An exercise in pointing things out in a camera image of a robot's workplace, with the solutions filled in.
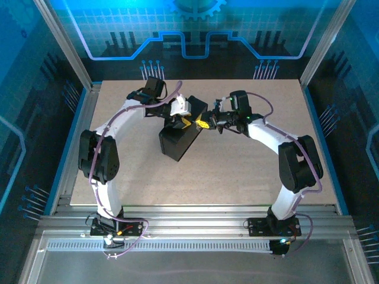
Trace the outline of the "black box with painted lid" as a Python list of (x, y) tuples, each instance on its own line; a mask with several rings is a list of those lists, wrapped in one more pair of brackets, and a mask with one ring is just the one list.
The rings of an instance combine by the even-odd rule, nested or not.
[(201, 129), (197, 127), (195, 120), (203, 112), (206, 112), (208, 104), (191, 95), (188, 99), (191, 103), (191, 115), (184, 116), (192, 124), (185, 128), (165, 127), (159, 133), (160, 147), (163, 154), (175, 161), (180, 161), (190, 145), (197, 138)]

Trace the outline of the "blue table side strip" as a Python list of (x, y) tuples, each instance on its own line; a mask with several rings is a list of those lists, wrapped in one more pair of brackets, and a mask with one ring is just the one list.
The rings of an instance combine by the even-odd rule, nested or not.
[(85, 88), (83, 88), (81, 96), (79, 98), (78, 106), (77, 106), (76, 111), (74, 113), (73, 121), (72, 121), (71, 126), (70, 126), (68, 137), (66, 139), (65, 146), (63, 148), (62, 156), (61, 156), (61, 159), (60, 159), (60, 162), (59, 162), (59, 165), (58, 165), (58, 168), (57, 168), (54, 180), (53, 180), (53, 184), (52, 184), (52, 187), (50, 190), (48, 200), (46, 202), (46, 206), (45, 206), (43, 215), (50, 215), (51, 214), (54, 199), (55, 199), (57, 192), (58, 192), (59, 182), (60, 182), (60, 179), (61, 179), (61, 176), (63, 173), (65, 163), (66, 163), (67, 158), (68, 158), (69, 149), (70, 149), (70, 146), (72, 144), (73, 136), (74, 136), (74, 133), (76, 130), (76, 125), (78, 123), (79, 116), (81, 113), (82, 105), (83, 105), (83, 102), (86, 98), (86, 93), (87, 93), (87, 90)]
[(336, 196), (336, 207), (338, 209), (338, 213), (340, 213), (341, 215), (349, 215), (348, 207), (345, 202), (341, 185), (339, 183), (336, 170), (333, 165), (332, 158), (330, 156), (329, 149), (326, 143), (326, 139), (322, 131), (321, 124), (319, 122), (319, 117), (317, 115), (316, 108), (314, 106), (308, 87), (305, 87), (303, 89), (303, 95), (304, 95), (304, 100), (306, 102), (306, 105), (310, 114), (310, 119), (312, 121), (314, 130), (316, 133), (317, 141), (319, 142), (319, 145), (320, 145), (320, 151), (322, 152), (322, 156), (326, 164), (325, 168), (330, 177), (331, 184), (333, 186), (333, 191)]

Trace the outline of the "black controller with green light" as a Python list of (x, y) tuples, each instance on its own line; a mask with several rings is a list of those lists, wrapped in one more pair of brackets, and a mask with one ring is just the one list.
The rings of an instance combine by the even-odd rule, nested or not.
[(290, 239), (282, 238), (280, 240), (270, 240), (269, 249), (275, 256), (285, 256), (291, 245), (292, 241)]

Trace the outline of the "aluminium side rail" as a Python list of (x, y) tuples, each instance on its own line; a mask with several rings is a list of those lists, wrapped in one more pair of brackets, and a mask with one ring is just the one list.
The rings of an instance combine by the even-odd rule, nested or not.
[(44, 215), (53, 215), (61, 195), (71, 196), (78, 175), (78, 153), (81, 132), (91, 125), (97, 104), (101, 82), (94, 83), (90, 91), (84, 89), (74, 113), (72, 125), (63, 148)]

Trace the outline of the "aluminium cross rail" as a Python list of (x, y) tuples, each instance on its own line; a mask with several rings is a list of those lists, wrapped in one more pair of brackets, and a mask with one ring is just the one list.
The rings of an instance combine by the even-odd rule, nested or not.
[[(128, 218), (149, 222), (146, 235), (160, 239), (247, 239), (247, 218), (263, 218), (268, 208), (252, 205), (153, 205), (125, 206)], [(43, 216), (37, 234), (89, 233), (87, 216), (92, 206), (59, 206), (54, 215)], [(358, 234), (349, 215), (341, 215), (333, 205), (300, 205), (297, 218), (301, 238), (312, 240), (355, 239)]]

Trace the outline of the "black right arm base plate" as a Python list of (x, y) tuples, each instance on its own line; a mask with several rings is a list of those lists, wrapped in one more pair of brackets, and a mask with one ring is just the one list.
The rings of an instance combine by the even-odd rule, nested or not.
[(250, 237), (292, 237), (301, 236), (298, 218), (292, 216), (286, 220), (276, 220), (271, 216), (265, 218), (248, 218)]

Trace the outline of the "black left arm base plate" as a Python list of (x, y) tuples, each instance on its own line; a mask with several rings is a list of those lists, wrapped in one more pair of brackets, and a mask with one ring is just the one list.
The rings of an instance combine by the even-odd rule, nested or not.
[(119, 222), (106, 218), (94, 218), (90, 225), (90, 236), (138, 237), (143, 229), (142, 222)]

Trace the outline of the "aluminium frame post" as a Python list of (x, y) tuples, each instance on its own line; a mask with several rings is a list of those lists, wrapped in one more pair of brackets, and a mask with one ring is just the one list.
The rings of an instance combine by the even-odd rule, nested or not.
[(355, 3), (356, 0), (341, 0), (306, 68), (304, 69), (302, 76), (300, 77), (300, 85), (303, 89), (310, 83)]
[(40, 11), (41, 16), (54, 35), (81, 84), (87, 91), (90, 91), (93, 87), (92, 80), (52, 5), (48, 0), (33, 0), (33, 2)]

